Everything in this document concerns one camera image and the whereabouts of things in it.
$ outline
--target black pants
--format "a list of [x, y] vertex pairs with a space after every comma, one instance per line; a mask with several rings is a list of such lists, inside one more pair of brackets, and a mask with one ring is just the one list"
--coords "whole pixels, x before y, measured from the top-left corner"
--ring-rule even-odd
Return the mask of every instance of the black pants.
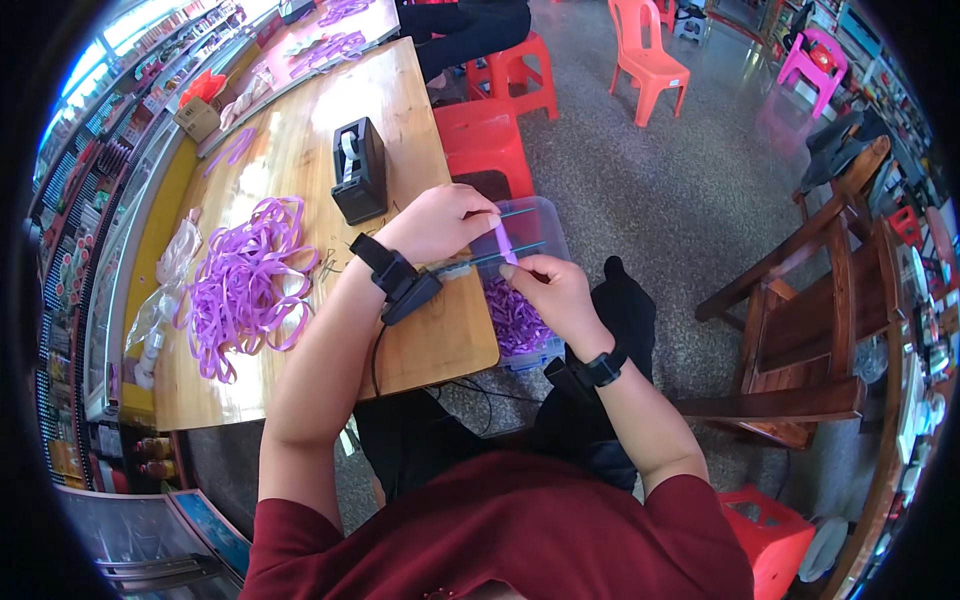
[[[448, 66], [513, 48], [530, 33], [525, 3], [415, 4], [396, 7], [396, 12], [400, 35], [422, 44], [417, 58], [425, 82]], [[433, 39], [433, 34], [444, 37]]]
[[[617, 345], [652, 381], [657, 307], [624, 272], [619, 257], [607, 259], [604, 273], [606, 281], [591, 293], [593, 306]], [[388, 502], [493, 449], [490, 440], [464, 427], [424, 390], [361, 402], [353, 415]], [[529, 449], [577, 465], [621, 490], [634, 488], [636, 469], [599, 402], [584, 403], [552, 390], [537, 413]]]

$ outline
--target plastic storage box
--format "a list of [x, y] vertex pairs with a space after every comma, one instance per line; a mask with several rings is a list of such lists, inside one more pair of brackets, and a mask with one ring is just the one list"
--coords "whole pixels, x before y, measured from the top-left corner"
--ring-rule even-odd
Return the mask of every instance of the plastic storage box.
[[[518, 198], [516, 200], [505, 200], [496, 203], [503, 213], [523, 210], [524, 208], [534, 208], [530, 212], [524, 212], [513, 217], [507, 217], [503, 220], [503, 227], [510, 238], [512, 248], [519, 248], [527, 244], [533, 244], [540, 240], [546, 242], [542, 246], [531, 248], [530, 250], [517, 252], [517, 258], [523, 258], [530, 254], [549, 254], [562, 258], [570, 259], [570, 250], [566, 247], [566, 238], [564, 230], [560, 227], [560, 218], [557, 216], [557, 209], [553, 203], [540, 196], [531, 196], [530, 198]], [[486, 233], [470, 244], [470, 250], [474, 256], [483, 256], [499, 252], [496, 245], [496, 237], [493, 232]], [[495, 260], [477, 266], [482, 279], [490, 280], [499, 277], [500, 265], [504, 264], [504, 258]], [[508, 371], [526, 371], [539, 365], [546, 364], [558, 356], [564, 355], [564, 341], [558, 336], [553, 336], [545, 340], [543, 348], [527, 352], [525, 354], [516, 354], [514, 356], [501, 356], [498, 367]]]

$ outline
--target person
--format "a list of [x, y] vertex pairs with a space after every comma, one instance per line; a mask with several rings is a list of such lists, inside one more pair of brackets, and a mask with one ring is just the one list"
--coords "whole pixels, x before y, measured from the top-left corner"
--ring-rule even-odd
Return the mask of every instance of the person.
[[527, 0], [409, 4], [396, 14], [399, 34], [413, 38], [423, 80], [435, 89], [452, 85], [447, 67], [513, 48], [530, 33]]
[[[373, 238], [425, 264], [496, 227], [498, 213], [473, 188], [442, 185]], [[378, 329], [385, 294], [350, 260], [267, 407], [242, 597], [753, 597], [704, 455], [649, 381], [655, 306], [619, 259], [605, 270], [591, 296], [584, 272], [558, 258], [501, 268], [580, 360], [615, 345], [631, 354], [595, 409], [553, 390], [531, 436], [547, 451], [515, 451], [425, 391], [355, 402], [371, 343], [357, 332]], [[333, 446], [351, 411], [387, 504], [344, 538]], [[637, 473], [643, 504], [630, 494]]]

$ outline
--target maroon top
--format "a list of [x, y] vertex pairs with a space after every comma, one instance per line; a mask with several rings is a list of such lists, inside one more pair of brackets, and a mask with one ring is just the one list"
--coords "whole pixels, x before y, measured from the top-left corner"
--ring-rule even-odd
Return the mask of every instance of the maroon top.
[[242, 598], [463, 597], [489, 580], [526, 598], [753, 598], [713, 488], [692, 475], [640, 504], [536, 454], [466, 461], [349, 538], [302, 504], [257, 504]]

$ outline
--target black wristband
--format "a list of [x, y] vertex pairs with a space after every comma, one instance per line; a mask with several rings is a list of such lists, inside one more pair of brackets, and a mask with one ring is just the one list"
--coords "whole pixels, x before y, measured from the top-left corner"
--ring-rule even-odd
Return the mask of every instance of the black wristband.
[[574, 372], [580, 382], [588, 388], [612, 384], [620, 376], [620, 368], [627, 362], [627, 352], [614, 347], [612, 352], [602, 352], [599, 356], [584, 364], [574, 366]]
[[350, 251], [373, 269], [370, 279], [387, 294], [387, 302], [403, 298], [419, 277], [400, 252], [387, 250], [366, 233], [353, 240]]

